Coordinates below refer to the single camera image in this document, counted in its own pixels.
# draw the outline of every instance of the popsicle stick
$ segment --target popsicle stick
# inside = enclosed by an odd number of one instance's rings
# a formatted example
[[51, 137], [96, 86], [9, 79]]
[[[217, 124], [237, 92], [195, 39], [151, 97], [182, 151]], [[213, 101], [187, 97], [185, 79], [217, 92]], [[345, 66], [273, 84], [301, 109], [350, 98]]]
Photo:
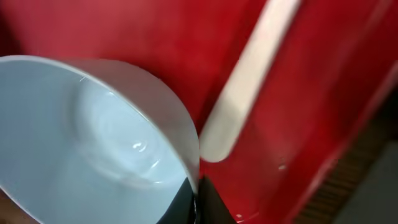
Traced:
[[200, 135], [200, 156], [227, 158], [233, 149], [300, 0], [268, 0]]

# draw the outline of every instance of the red surface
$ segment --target red surface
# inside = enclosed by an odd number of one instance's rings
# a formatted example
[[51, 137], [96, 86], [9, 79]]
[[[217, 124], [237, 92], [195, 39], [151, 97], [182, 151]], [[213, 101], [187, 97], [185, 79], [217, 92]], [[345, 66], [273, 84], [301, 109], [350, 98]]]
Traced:
[[[0, 53], [18, 40], [25, 54], [133, 63], [168, 84], [200, 130], [264, 0], [0, 4], [14, 34]], [[201, 163], [237, 220], [291, 221], [391, 87], [397, 10], [393, 0], [303, 1], [234, 151]]]

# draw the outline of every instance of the white cup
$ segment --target white cup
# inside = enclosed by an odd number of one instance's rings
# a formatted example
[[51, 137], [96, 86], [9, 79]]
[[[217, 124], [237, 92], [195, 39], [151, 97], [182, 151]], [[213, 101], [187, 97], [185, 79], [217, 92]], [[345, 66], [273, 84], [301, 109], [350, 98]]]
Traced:
[[0, 188], [38, 222], [156, 223], [198, 168], [188, 111], [143, 69], [0, 58]]

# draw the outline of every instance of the white stick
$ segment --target white stick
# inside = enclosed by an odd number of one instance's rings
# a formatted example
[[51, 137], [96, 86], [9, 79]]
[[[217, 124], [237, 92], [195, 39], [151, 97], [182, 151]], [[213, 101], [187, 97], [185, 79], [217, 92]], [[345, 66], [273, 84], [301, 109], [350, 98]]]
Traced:
[[299, 3], [267, 1], [201, 132], [202, 159], [219, 162], [231, 152]]

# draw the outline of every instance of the white bowl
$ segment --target white bowl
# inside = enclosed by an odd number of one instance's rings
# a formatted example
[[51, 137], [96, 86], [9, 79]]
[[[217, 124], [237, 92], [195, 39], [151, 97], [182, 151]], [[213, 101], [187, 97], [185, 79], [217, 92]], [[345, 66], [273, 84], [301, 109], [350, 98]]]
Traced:
[[41, 223], [156, 223], [198, 137], [178, 97], [124, 62], [0, 58], [0, 187]]

